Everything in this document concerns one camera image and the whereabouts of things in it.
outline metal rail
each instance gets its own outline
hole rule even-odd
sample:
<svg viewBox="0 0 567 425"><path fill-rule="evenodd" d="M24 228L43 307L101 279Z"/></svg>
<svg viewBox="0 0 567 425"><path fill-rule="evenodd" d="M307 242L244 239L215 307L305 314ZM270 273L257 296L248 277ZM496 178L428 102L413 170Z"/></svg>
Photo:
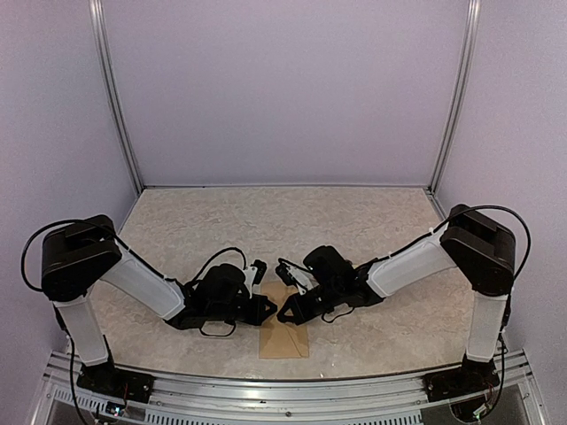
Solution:
<svg viewBox="0 0 567 425"><path fill-rule="evenodd" d="M140 175L139 166L136 161L136 155L132 148L132 143L128 136L126 129L126 122L122 113L120 99L118 97L118 90L116 89L116 81L113 73L113 63L110 57L110 49L108 47L108 39L106 37L105 15L103 11L102 0L89 0L90 7L90 20L95 35L95 42L97 46L98 60L103 73L103 80L105 82L106 95L108 96L108 104L110 105L111 113L113 114L114 126L118 134L120 148L126 160L128 173L136 194L140 196L144 190L144 182Z"/></svg>
<svg viewBox="0 0 567 425"><path fill-rule="evenodd" d="M437 195L441 178L445 172L449 152L453 145L454 134L457 128L459 116L461 114L462 102L464 100L467 81L469 80L470 66L472 64L472 54L477 40L478 16L480 13L480 0L469 0L469 10L467 13L467 23L465 26L465 36L462 42L461 60L459 62L459 70L457 80L454 85L453 98L449 109L447 123L443 130L443 140L439 149L439 155L433 170L433 176L429 185L429 190L433 197Z"/></svg>
<svg viewBox="0 0 567 425"><path fill-rule="evenodd" d="M496 356L495 362L500 369L499 356ZM427 400L422 378L431 370L353 379L257 381L124 368L144 371L156 377L150 403L144 405L129 402L128 410L136 413L137 418L136 414L132 414L131 419L124 419L125 423L289 425L308 422L312 425L338 425L382 421L384 425L418 425L421 423L422 409L447 403L429 403ZM80 370L80 362L77 360L74 362L74 370ZM532 371L524 353L506 354L506 387L524 386L524 393L528 394L524 399L524 406L526 411L531 412L531 423L543 425L544 416L539 411L536 397L538 392L530 383L531 379ZM43 394L36 408L38 414L35 415L35 421L30 422L33 425L45 423L39 414L43 412L45 415L46 407L42 406L42 402L44 405L49 404L55 398L59 402L72 404L69 390L69 356L52 353L43 381ZM120 402L90 391L76 390L79 404L86 410L94 411L96 406L105 406L108 401Z"/></svg>

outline table surface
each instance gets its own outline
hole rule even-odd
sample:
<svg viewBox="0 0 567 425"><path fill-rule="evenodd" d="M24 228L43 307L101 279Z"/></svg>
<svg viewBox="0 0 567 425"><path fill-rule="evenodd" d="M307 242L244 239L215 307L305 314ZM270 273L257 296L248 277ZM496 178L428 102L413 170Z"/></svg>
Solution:
<svg viewBox="0 0 567 425"><path fill-rule="evenodd" d="M268 263L334 245L354 264L395 251L439 222L421 189L148 189L121 236L158 270L186 282L226 246ZM220 261L240 264L232 253ZM313 379L406 372L461 361L473 292L456 269L400 290L382 304L326 324L309 322L308 359L260 359L260 331L229 338L176 330L100 282L93 306L118 363L192 375Z"/></svg>

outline black cable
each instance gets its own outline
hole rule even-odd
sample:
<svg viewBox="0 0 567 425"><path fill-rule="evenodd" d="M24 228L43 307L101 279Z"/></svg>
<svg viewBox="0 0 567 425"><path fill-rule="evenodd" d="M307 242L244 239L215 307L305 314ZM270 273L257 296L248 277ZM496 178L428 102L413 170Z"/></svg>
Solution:
<svg viewBox="0 0 567 425"><path fill-rule="evenodd" d="M309 270L308 268L305 268L305 267L302 267L302 266L300 266L300 265L298 265L298 264L292 263L292 262L289 261L288 259L277 259L277 261L280 262L280 263L285 263L285 264L287 264L287 265L289 265L289 266L293 266L293 267L295 267L295 268L301 270L302 272L309 273L309 274L313 274L313 272L312 272L311 270Z"/></svg>
<svg viewBox="0 0 567 425"><path fill-rule="evenodd" d="M327 314L327 313L323 313L323 314L321 315L321 320L324 321L325 323L331 324L332 322L334 322L334 321L335 321L336 319L338 319L339 317L348 316L348 315L351 314L355 309L356 309L356 307L352 307L348 312L338 314L338 315L336 315L335 317L333 317L330 321L328 321L327 319L325 319L325 314Z"/></svg>
<svg viewBox="0 0 567 425"><path fill-rule="evenodd" d="M477 205L477 206L470 206L468 208L465 208L462 211L459 211L453 215L450 215L449 217L447 217L446 219L444 219L443 221L441 221L437 227L435 227L433 229L433 233L437 233L438 231L440 231L443 226L445 226L450 220L453 220L465 213L470 213L472 211L479 211L479 210L497 210L497 211L504 211L505 213L511 214L514 217L516 217L516 219L520 222L520 224L522 225L522 227L524 228L525 231L525 237L526 237L526 246L525 246L525 253L524 253L524 257L522 258L522 261L520 262L520 266L517 268L516 272L514 273L514 280L520 275L520 273L522 272L522 270L524 269L525 263L528 260L528 257L530 255L530 251L532 249L532 234L530 233L530 229L528 228L528 225L526 224L526 222L524 221L524 219L520 216L520 214L518 214L517 212L515 212L514 210L506 207L506 206L501 206L501 205ZM386 259L390 259L392 257L395 257L398 254L401 254L402 252L404 252L405 250L411 248L413 245L415 245L416 243L420 242L421 240L423 240L424 238L430 236L431 233L424 233L423 235L417 237L416 239L414 239L413 241L411 241L410 243L408 243L406 246L404 246L403 248L398 249L396 252L383 256L381 258L375 258L372 259L371 261L368 261L358 267L356 267L356 270L361 269L362 267L367 267L367 266L371 266L374 263L380 262L380 261L384 261Z"/></svg>
<svg viewBox="0 0 567 425"><path fill-rule="evenodd" d="M27 251L29 250L29 247L31 246L32 242L43 232L45 232L46 230L49 230L51 228L57 228L59 226L63 226L63 225L67 225L67 224L84 224L86 226L91 226L93 228L99 228L101 230L103 230L104 232L106 232L107 235L109 235L110 237L112 237L117 243L119 243L120 245L122 245L122 247L130 252L138 261L140 261L142 264L144 264L146 267L148 267L150 269L150 271L152 273L154 273L155 275L157 275L160 279L165 279L167 281L170 282L177 282L176 279L174 278L168 278L166 276L164 276L162 273L160 273L158 270L156 270L155 268L153 268L151 266L150 263L148 263L146 260L144 260L142 257L140 257L140 255L137 254L137 252L135 252L134 250L130 249L130 247L122 240L120 239L120 237L118 235L116 235L116 232L112 231L111 229L105 227L105 226L101 226L99 224L96 223L91 223L90 221L87 220L81 220L81 219L69 219L69 220L59 220L59 221L54 221L46 226L43 226L42 228L40 228L39 230L35 231L26 241L26 244L24 245L24 249L21 253L21 258L20 258L20 262L19 262L19 269L21 272L21 277L24 280L24 283L27 285L28 288L30 288L31 290L34 290L35 292L43 292L43 290L41 288L37 288L36 286L32 285L31 282L28 280L27 278L27 274L26 274L26 256L27 256Z"/></svg>
<svg viewBox="0 0 567 425"><path fill-rule="evenodd" d="M493 412L494 408L496 407L496 405L498 405L498 402L500 401L500 397L502 395L502 390L504 389L504 374L506 373L506 357L504 356L504 354L506 353L506 343L504 342L504 338L502 337L502 334L498 335L498 340L501 343L501 378L500 378L500 387L498 389L498 394L496 395L496 399L494 400L494 403L492 403L491 406L489 406L488 408L488 412L486 412L486 414L484 416L481 416L480 419L484 419L486 416L488 416L490 413Z"/></svg>
<svg viewBox="0 0 567 425"><path fill-rule="evenodd" d="M87 423L87 421L85 421L84 416L81 413L81 408L79 407L79 403L77 402L77 395L74 392L74 376L73 376L73 364L74 364L74 341L71 338L71 335L69 334L69 332L67 332L67 335L69 336L69 341L71 341L71 363L69 364L69 382L71 384L71 396L73 397L73 404L74 404L74 409L77 411L77 416L79 416L79 419L81 420L81 422L84 425L89 425Z"/></svg>
<svg viewBox="0 0 567 425"><path fill-rule="evenodd" d="M240 248L237 248L236 246L229 246L227 248L223 248L222 250L216 252L210 259L208 259L206 261L206 263L198 271L198 273L195 274L195 277L193 279L191 279L189 282L196 283L195 281L203 274L203 272L209 266L209 264L211 264L211 262L213 262L214 259L216 259L220 255L222 255L222 254L224 254L225 252L228 252L228 251L238 252L240 254L240 256L242 257L242 262L243 262L242 269L243 270L246 269L246 256L245 256L245 254L242 252L242 250Z"/></svg>
<svg viewBox="0 0 567 425"><path fill-rule="evenodd" d="M210 337L215 337L215 338L228 338L229 336L231 336L232 334L234 334L234 331L237 330L237 323L235 321L233 321L232 323L227 323L227 324L231 324L232 325L232 329L230 330L230 332L226 335L216 335L216 334L207 334L204 330L203 327L200 327L198 329L198 331L201 333L202 336L210 336Z"/></svg>
<svg viewBox="0 0 567 425"><path fill-rule="evenodd" d="M524 269L525 266L525 262L528 260L528 256L530 255L530 250L532 249L532 234L530 233L530 229L528 228L528 225L526 224L526 222L524 221L524 219L520 216L520 214L518 214L517 212L515 212L514 210L506 207L506 206L501 206L501 205L477 205L477 206L470 206L468 208L465 208L462 211L457 212L456 214L450 215L449 217L447 217L446 219L444 219L443 221L441 221L438 226L433 230L433 233L439 231L443 226L445 226L450 220L453 220L457 217L459 217L460 215L466 214L466 213L470 213L471 211L479 211L479 210L497 210L497 211L504 211L505 213L511 214L514 217L517 218L517 220L520 222L520 224L522 225L522 227L524 228L525 231L525 237L527 239L527 243L525 246L525 254L524 257L522 258L522 261L520 262L520 266L518 266L516 272L514 273L514 280L520 275L520 273L522 272L522 270Z"/></svg>

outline brown cardboard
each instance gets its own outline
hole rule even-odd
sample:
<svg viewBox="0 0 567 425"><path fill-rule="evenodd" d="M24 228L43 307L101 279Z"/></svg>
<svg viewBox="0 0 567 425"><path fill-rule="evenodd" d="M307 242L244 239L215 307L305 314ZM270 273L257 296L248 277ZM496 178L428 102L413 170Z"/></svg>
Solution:
<svg viewBox="0 0 567 425"><path fill-rule="evenodd" d="M263 282L262 294L267 295L278 307L284 305L291 294L297 292L292 286L282 282ZM272 315L260 328L261 359L306 359L309 357L307 325L295 326L280 323Z"/></svg>

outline lavender backdrop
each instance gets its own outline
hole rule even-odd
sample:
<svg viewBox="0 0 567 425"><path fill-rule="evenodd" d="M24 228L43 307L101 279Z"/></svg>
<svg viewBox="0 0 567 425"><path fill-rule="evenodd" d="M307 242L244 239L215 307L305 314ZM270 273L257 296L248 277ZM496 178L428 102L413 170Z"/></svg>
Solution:
<svg viewBox="0 0 567 425"><path fill-rule="evenodd" d="M27 237L52 220L135 200L97 62L86 1L0 1L0 423L23 423L62 332L19 277ZM38 282L39 256L29 259Z"/></svg>
<svg viewBox="0 0 567 425"><path fill-rule="evenodd" d="M514 291L509 340L524 347L552 423L567 414L567 3L484 0L461 120L440 188L518 210L533 254ZM506 220L522 241L519 226Z"/></svg>
<svg viewBox="0 0 567 425"><path fill-rule="evenodd" d="M466 1L105 2L149 185L429 182Z"/></svg>

